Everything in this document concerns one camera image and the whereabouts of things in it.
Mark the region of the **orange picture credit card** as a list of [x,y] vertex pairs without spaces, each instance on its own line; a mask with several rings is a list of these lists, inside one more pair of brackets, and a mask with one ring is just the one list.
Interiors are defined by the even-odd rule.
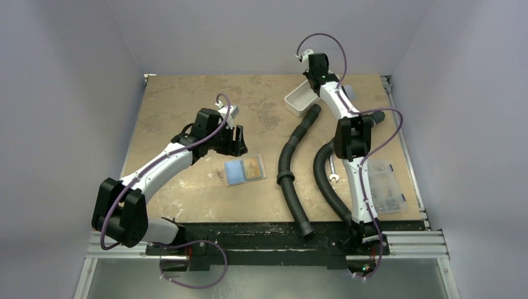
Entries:
[[258,156],[252,156],[242,159],[244,177],[247,181],[263,177],[261,160]]

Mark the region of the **beige leather card holder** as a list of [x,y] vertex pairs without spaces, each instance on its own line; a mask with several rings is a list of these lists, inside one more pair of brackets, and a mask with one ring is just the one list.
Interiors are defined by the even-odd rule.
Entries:
[[226,186],[252,183],[267,178],[263,158],[260,154],[237,158],[223,163],[218,177]]

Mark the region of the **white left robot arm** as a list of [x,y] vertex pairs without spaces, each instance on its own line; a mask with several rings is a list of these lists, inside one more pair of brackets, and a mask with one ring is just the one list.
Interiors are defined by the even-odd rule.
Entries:
[[174,176],[194,165],[210,150],[239,157],[248,152],[243,126],[235,125],[238,106],[201,108],[194,122],[174,136],[149,163],[120,179],[105,179],[99,187],[92,228],[118,245],[132,248],[140,242],[159,243],[171,255],[186,246],[184,228],[168,218],[150,219],[147,205]]

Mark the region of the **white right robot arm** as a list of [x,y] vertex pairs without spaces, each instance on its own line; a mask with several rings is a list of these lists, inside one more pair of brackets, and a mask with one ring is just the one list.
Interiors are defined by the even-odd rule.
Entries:
[[[300,58],[312,91],[329,108],[337,120],[334,138],[316,153],[313,171],[316,184],[323,198],[343,221],[347,238],[342,241],[345,249],[363,254],[371,249],[374,241],[381,241],[380,223],[374,208],[366,157],[370,153],[372,129],[384,120],[384,112],[360,114],[350,102],[339,77],[329,69],[329,59],[324,53],[311,49]],[[352,208],[349,209],[331,186],[323,173],[325,163],[335,154],[346,170]]]

